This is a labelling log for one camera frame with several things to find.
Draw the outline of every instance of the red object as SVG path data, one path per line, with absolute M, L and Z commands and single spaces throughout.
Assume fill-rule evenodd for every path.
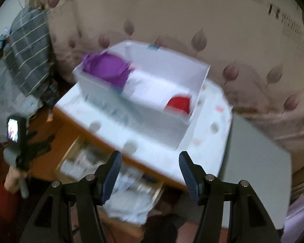
M 190 113 L 190 97 L 185 97 L 185 96 L 172 97 L 169 100 L 166 108 L 167 107 L 179 109 L 179 110 L 182 110 L 182 111 L 186 112 L 187 114 L 189 114 Z
M 10 229 L 17 215 L 19 200 L 20 194 L 7 192 L 0 180 L 0 242 L 11 242 Z

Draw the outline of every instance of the wall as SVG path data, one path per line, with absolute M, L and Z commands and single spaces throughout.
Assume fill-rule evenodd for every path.
M 25 6 L 25 0 L 20 0 L 21 5 Z M 0 7 L 0 35 L 4 30 L 11 26 L 19 11 L 22 9 L 18 0 L 6 0 Z

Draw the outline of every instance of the camera screen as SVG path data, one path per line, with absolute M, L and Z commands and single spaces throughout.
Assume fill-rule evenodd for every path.
M 8 121 L 8 138 L 13 142 L 18 141 L 18 122 L 15 119 Z

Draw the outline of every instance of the human hand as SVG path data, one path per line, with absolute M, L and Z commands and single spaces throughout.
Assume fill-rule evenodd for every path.
M 6 181 L 4 182 L 4 189 L 11 194 L 15 194 L 19 190 L 18 179 L 20 177 L 26 178 L 28 175 L 27 172 L 20 171 L 13 166 L 10 166 L 9 172 L 6 177 Z

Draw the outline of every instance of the metal bolt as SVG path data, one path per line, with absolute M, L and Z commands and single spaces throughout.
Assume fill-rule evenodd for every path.
M 206 175 L 206 180 L 207 181 L 213 181 L 215 179 L 215 176 L 214 175 L 211 175 L 211 174 L 207 174 Z
M 88 174 L 88 175 L 86 176 L 86 180 L 88 180 L 88 181 L 92 181 L 92 180 L 95 179 L 95 178 L 96 178 L 96 176 L 93 175 L 93 174 Z
M 241 184 L 243 187 L 249 186 L 249 182 L 246 181 L 246 180 L 241 180 L 241 181 L 240 181 L 240 184 Z
M 52 182 L 52 187 L 58 187 L 60 185 L 60 181 Z

